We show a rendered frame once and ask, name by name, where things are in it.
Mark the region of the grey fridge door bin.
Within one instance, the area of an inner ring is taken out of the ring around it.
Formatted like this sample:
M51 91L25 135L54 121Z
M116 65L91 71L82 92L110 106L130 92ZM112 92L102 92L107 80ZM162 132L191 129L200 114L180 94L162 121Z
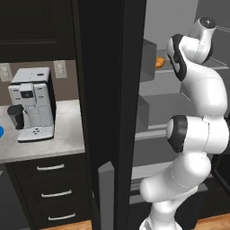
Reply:
M149 121L149 104L144 100L143 97L138 96L136 132L139 133L147 130L148 121Z
M155 78L156 45L149 41L143 41L140 82L151 81Z

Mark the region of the black fridge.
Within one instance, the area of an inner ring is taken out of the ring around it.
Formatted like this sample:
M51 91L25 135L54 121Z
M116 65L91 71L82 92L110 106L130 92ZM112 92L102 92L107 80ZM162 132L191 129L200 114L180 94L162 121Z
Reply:
M212 36L212 54L204 66L222 77L227 93L225 115L230 115L230 0L146 0L144 40L156 45L156 58L164 58L164 65L155 68L153 80L139 80L138 96L149 104L149 121L147 130L135 134L128 230L139 230L152 208L140 194L140 182L167 168L178 157L166 136L171 117L197 115L187 89L173 71L166 46L173 35L188 35L200 17L209 17L217 25ZM211 201L207 184L211 179L212 160L229 151L230 147L220 155L208 155L211 162L208 177L176 209L174 219L182 230L194 230L204 207Z

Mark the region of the dark dishwasher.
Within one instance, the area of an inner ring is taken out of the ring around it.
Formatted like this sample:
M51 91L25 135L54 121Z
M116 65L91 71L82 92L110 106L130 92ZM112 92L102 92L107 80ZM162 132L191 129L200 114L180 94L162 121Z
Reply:
M0 230L30 230L3 164L0 164Z

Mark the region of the white coffee machine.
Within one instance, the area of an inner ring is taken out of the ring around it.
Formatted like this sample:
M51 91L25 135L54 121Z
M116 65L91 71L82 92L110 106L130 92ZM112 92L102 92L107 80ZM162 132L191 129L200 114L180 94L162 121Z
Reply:
M56 100L48 67L20 68L8 86L12 105L7 109L18 142L36 142L54 137Z

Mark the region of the white wall socket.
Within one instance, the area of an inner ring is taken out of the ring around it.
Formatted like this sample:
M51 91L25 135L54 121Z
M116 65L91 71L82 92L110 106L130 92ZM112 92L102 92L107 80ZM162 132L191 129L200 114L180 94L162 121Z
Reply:
M66 74L66 61L56 60L54 62L56 78L67 78Z
M13 80L12 71L8 63L0 63L0 80L2 82L11 82Z

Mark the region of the dark drawer front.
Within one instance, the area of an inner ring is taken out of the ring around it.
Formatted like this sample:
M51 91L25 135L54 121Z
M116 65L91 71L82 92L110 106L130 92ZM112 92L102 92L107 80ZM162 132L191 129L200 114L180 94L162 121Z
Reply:
M85 174L85 158L80 155L63 155L13 163L20 181L37 180L65 174Z
M73 214L76 216L66 220L48 221L48 217L62 217ZM52 226L62 226L88 220L91 217L90 208L85 202L74 202L66 205L56 205L33 209L31 212L35 226L38 229Z
M88 196L88 185L86 176L80 175L25 183L22 191L29 204L36 207L85 198Z

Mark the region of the dark wall cupboard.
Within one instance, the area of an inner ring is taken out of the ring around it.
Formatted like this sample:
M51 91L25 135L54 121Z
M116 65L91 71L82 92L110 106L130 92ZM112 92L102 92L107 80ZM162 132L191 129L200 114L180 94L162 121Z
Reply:
M71 0L0 0L0 62L75 58Z

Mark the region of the black fridge door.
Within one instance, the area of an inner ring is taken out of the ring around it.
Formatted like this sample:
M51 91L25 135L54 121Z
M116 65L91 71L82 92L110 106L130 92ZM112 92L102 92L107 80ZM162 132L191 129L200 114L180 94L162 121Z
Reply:
M90 199L98 168L114 168L114 222L128 230L146 0L72 0L78 92Z

